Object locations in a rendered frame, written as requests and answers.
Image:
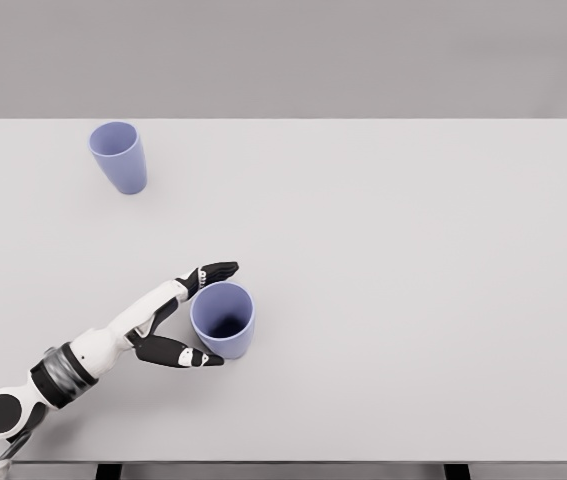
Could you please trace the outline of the lavender plastic cup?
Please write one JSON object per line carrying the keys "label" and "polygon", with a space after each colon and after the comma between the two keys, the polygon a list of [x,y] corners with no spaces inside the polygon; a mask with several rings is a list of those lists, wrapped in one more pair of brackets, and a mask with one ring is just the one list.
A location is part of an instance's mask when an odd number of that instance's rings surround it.
{"label": "lavender plastic cup", "polygon": [[88,140],[91,154],[109,182],[122,194],[134,195],[147,185],[147,167],[135,126],[111,121],[98,126]]}
{"label": "lavender plastic cup", "polygon": [[255,304],[241,285],[223,281],[204,287],[190,309],[199,339],[214,354],[235,360],[249,349],[255,330]]}

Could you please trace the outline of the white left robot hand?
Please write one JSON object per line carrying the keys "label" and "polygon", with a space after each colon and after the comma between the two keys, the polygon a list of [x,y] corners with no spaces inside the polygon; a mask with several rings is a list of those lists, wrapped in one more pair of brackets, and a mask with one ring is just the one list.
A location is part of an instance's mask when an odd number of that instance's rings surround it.
{"label": "white left robot hand", "polygon": [[145,294],[117,316],[111,325],[143,362],[178,369],[222,366],[222,357],[160,336],[156,330],[204,287],[225,281],[238,270],[239,265],[235,261],[197,267]]}

